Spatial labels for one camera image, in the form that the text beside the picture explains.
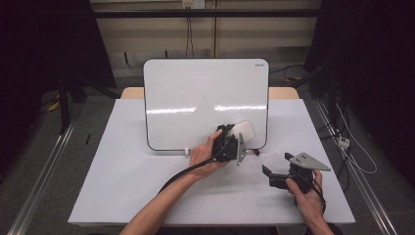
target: white table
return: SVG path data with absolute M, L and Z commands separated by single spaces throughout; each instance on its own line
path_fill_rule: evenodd
M 187 167 L 178 153 L 166 156 L 147 145 L 144 101 L 117 100 L 69 223 L 126 224 L 175 173 Z M 331 167 L 302 100 L 270 100 L 268 136 L 259 157 L 231 162 L 195 184 L 173 208 L 164 226 L 268 226 L 300 224 L 294 198 L 268 186 L 261 165 L 288 173 L 284 153 L 306 152 Z M 355 222 L 333 171 L 323 171 L 325 218 Z

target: power cord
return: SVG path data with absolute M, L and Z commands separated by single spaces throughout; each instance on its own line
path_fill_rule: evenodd
M 298 176 L 303 182 L 305 182 L 312 190 L 314 190 L 314 192 L 320 197 L 321 199 L 321 206 L 323 208 L 323 213 L 326 211 L 326 200 L 323 197 L 323 189 L 321 188 L 320 184 L 317 183 L 317 181 L 315 181 L 315 179 L 313 179 L 313 182 L 317 185 L 317 187 L 319 188 L 319 190 L 314 187 L 314 185 L 310 184 L 304 177 L 302 177 L 300 174 L 295 172 L 295 175 Z
M 340 109 L 340 107 L 339 107 L 339 105 L 336 103 L 336 107 L 339 109 L 339 111 L 341 110 Z M 340 147 L 339 146 L 339 148 L 341 149 L 341 150 L 343 150 L 343 153 L 345 154 L 345 157 L 346 158 L 348 158 L 348 160 L 354 165 L 354 166 L 356 166 L 360 171 L 362 171 L 362 172 L 365 172 L 365 173 L 368 173 L 368 174 L 373 174 L 373 173 L 376 173 L 377 171 L 378 171 L 378 167 L 376 166 L 376 163 L 375 163 L 375 161 L 373 161 L 373 159 L 372 159 L 372 157 L 370 156 L 370 154 L 360 145 L 360 143 L 356 140 L 356 138 L 354 138 L 354 136 L 353 136 L 353 134 L 351 133 L 351 131 L 350 131 L 350 129 L 348 128 L 348 125 L 347 125 L 347 123 L 346 123 L 346 119 L 345 119 L 345 117 L 344 117 L 344 115 L 342 114 L 342 112 L 340 112 L 340 115 L 341 115 L 341 117 L 342 117 L 342 119 L 343 119 L 343 121 L 345 122 L 345 127 L 346 127 L 346 129 L 347 129 L 347 131 L 348 131 L 348 133 L 350 134 L 350 136 L 351 136 L 351 138 L 356 142 L 356 144 L 363 150 L 363 152 L 367 155 L 367 157 L 369 157 L 369 159 L 370 159 L 370 161 L 372 162 L 372 164 L 373 164 L 373 166 L 375 167 L 375 169 L 374 170 L 372 170 L 372 171 L 369 171 L 369 170 L 366 170 L 366 169 L 363 169 L 362 167 L 360 167 L 358 164 L 357 164 L 357 162 L 355 162 L 350 156 L 349 156 L 349 154 L 346 152 L 346 149 L 344 148 L 344 147 Z
M 176 179 L 180 178 L 181 176 L 187 174 L 188 172 L 197 169 L 199 167 L 202 167 L 204 165 L 210 164 L 210 163 L 214 163 L 216 162 L 215 158 L 218 157 L 220 154 L 223 153 L 223 151 L 226 149 L 228 144 L 226 144 L 219 152 L 217 152 L 215 155 L 211 156 L 210 158 L 208 158 L 207 160 L 204 160 L 203 162 L 200 162 L 198 164 L 192 165 L 188 168 L 183 169 L 182 171 L 176 173 L 173 177 L 171 177 L 160 189 L 159 193 L 164 190 L 168 185 L 170 185 L 172 182 L 174 182 Z

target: electrical wire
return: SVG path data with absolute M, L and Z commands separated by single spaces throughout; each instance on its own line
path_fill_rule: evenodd
M 315 179 L 313 179 L 313 182 L 317 185 L 317 187 L 320 189 L 320 191 L 314 187 L 314 185 L 310 184 L 304 177 L 302 177 L 300 174 L 294 172 L 294 174 L 296 176 L 298 176 L 304 183 L 308 184 L 308 186 L 314 190 L 314 192 L 320 197 L 321 200 L 321 206 L 323 208 L 323 213 L 326 211 L 326 200 L 323 197 L 323 188 L 321 188 L 320 184 L 317 183 L 317 181 L 315 181 Z
M 342 114 L 342 112 L 340 112 L 340 115 L 342 116 L 342 119 L 343 119 L 343 121 L 345 122 L 345 126 L 346 126 L 346 128 L 347 128 L 347 131 L 348 131 L 348 133 L 350 134 L 350 136 L 351 136 L 351 138 L 356 142 L 356 144 L 363 150 L 363 152 L 367 155 L 367 157 L 369 157 L 369 159 L 370 159 L 370 161 L 372 162 L 372 164 L 373 164 L 373 166 L 375 167 L 375 169 L 374 170 L 372 170 L 372 171 L 369 171 L 369 170 L 366 170 L 366 169 L 363 169 L 363 168 L 361 168 L 358 164 L 357 164 L 357 162 L 355 162 L 349 155 L 348 155 L 348 153 L 346 153 L 346 151 L 345 151 L 345 149 L 343 148 L 343 147 L 339 147 L 339 148 L 341 148 L 341 150 L 343 150 L 343 152 L 344 152 L 344 154 L 345 154 L 345 156 L 348 158 L 348 160 L 354 165 L 354 166 L 356 166 L 360 171 L 362 171 L 362 172 L 365 172 L 365 173 L 368 173 L 368 174 L 373 174 L 373 173 L 376 173 L 377 171 L 378 171 L 378 167 L 376 166 L 376 163 L 375 163 L 375 161 L 373 161 L 373 159 L 372 159 L 372 157 L 370 156 L 370 154 L 360 145 L 360 143 L 356 140 L 356 138 L 354 138 L 354 136 L 353 136 L 353 134 L 351 133 L 351 131 L 350 131 L 350 129 L 348 128 L 348 125 L 347 125 L 347 123 L 346 123 L 346 119 L 345 119 L 345 117 L 343 116 L 343 114 Z
M 278 70 L 271 71 L 270 73 L 274 73 L 274 72 L 278 72 L 278 71 L 283 71 L 283 70 L 286 70 L 286 69 L 289 69 L 289 68 L 292 68 L 292 67 L 302 67 L 302 65 L 291 65 L 291 66 L 284 67 L 282 69 L 278 69 Z
M 192 171 L 192 170 L 194 170 L 194 169 L 197 169 L 197 168 L 199 168 L 199 167 L 202 167 L 202 166 L 204 166 L 204 165 L 207 165 L 207 164 L 211 164 L 211 163 L 214 163 L 214 162 L 216 162 L 216 160 L 215 160 L 215 158 L 217 157 L 217 156 L 219 156 L 220 154 L 222 154 L 222 152 L 226 149 L 226 147 L 228 146 L 228 144 L 229 144 L 229 142 L 219 151 L 219 152 L 217 152 L 215 155 L 213 155 L 213 156 L 211 156 L 210 158 L 208 158 L 207 160 L 204 160 L 203 162 L 200 162 L 200 163 L 198 163 L 198 164 L 195 164 L 195 165 L 192 165 L 192 166 L 190 166 L 190 167 L 188 167 L 188 168 L 185 168 L 185 169 L 183 169 L 182 171 L 180 171 L 180 172 L 178 172 L 178 173 L 176 173 L 173 177 L 171 177 L 163 186 L 162 186 L 162 188 L 160 189 L 160 191 L 159 191 L 159 193 L 162 191 L 162 190 L 164 190 L 168 185 L 170 185 L 172 182 L 174 182 L 176 179 L 178 179 L 178 178 L 180 178 L 181 176 L 183 176 L 183 175 L 185 175 L 185 174 L 187 174 L 188 172 L 190 172 L 190 171 Z
M 192 57 L 195 58 L 195 51 L 193 49 L 193 34 L 192 34 L 192 20 L 190 18 L 187 18 L 187 43 L 186 43 L 186 58 L 187 53 L 189 51 L 189 41 L 192 48 Z
M 131 65 L 128 62 L 128 57 L 127 57 L 127 53 L 126 52 L 124 52 L 124 60 L 125 60 L 125 63 L 127 64 L 127 66 L 131 68 Z

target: black cable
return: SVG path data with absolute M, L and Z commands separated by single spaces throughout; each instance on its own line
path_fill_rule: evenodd
M 162 191 L 162 190 L 164 190 L 168 185 L 170 185 L 172 182 L 174 182 L 176 179 L 178 179 L 178 178 L 180 178 L 181 176 L 183 176 L 183 175 L 185 175 L 185 174 L 187 174 L 188 172 L 190 172 L 190 171 L 192 171 L 192 170 L 194 170 L 194 169 L 196 169 L 196 168 L 199 168 L 199 167 L 202 167 L 202 166 L 204 166 L 204 165 L 207 165 L 207 164 L 210 164 L 210 163 L 213 163 L 213 162 L 215 162 L 215 158 L 217 157 L 217 156 L 219 156 L 220 154 L 222 154 L 223 153 L 223 151 L 226 149 L 226 147 L 228 146 L 228 144 L 229 143 L 227 143 L 219 152 L 217 152 L 215 155 L 213 155 L 213 156 L 211 156 L 209 159 L 207 159 L 207 160 L 204 160 L 203 162 L 200 162 L 200 163 L 198 163 L 198 164 L 195 164 L 195 165 L 192 165 L 192 166 L 190 166 L 190 167 L 188 167 L 188 168 L 185 168 L 185 169 L 183 169 L 182 171 L 180 171 L 180 172 L 178 172 L 178 173 L 176 173 L 173 177 L 171 177 L 163 186 L 162 186 L 162 188 L 160 189 L 160 191 L 159 191 L 159 193 Z
M 187 58 L 187 51 L 189 50 L 189 34 L 190 34 L 189 18 L 187 18 L 186 21 L 187 21 L 187 42 L 186 42 L 186 58 Z
M 192 57 L 195 58 L 195 51 L 193 50 L 193 29 L 192 29 L 192 19 L 189 19 L 189 27 L 190 27 L 190 45 L 192 46 Z
M 287 66 L 287 67 L 282 68 L 282 69 L 278 69 L 278 70 L 271 71 L 270 73 L 274 73 L 274 72 L 278 72 L 278 71 L 283 71 L 283 70 L 286 70 L 286 69 L 289 69 L 289 68 L 292 68 L 292 67 L 302 67 L 302 65 L 291 65 L 291 66 Z
M 125 63 L 129 66 L 129 67 L 131 67 L 131 65 L 129 64 L 129 62 L 128 62 L 128 57 L 127 57 L 127 53 L 126 52 L 124 52 L 124 60 L 125 60 Z
M 321 206 L 322 206 L 322 208 L 323 208 L 323 213 L 326 211 L 326 200 L 324 199 L 324 197 L 323 197 L 323 188 L 321 188 L 321 186 L 317 183 L 317 181 L 315 181 L 314 179 L 313 179 L 313 182 L 318 186 L 318 188 L 321 190 L 321 191 L 318 191 L 318 189 L 316 189 L 315 187 L 314 187 L 314 185 L 312 185 L 312 184 L 310 184 L 304 177 L 302 177 L 300 174 L 298 174 L 298 173 L 296 173 L 295 172 L 295 175 L 296 176 L 298 176 L 303 182 L 305 182 L 306 184 L 308 184 L 308 186 L 312 189 L 312 190 L 314 190 L 314 192 L 320 197 L 320 199 L 321 199 Z
M 286 78 L 286 75 L 285 75 L 285 70 L 286 69 L 283 69 L 283 82 L 281 83 L 281 87 L 283 87 L 284 86 L 284 84 L 285 84 L 285 78 Z

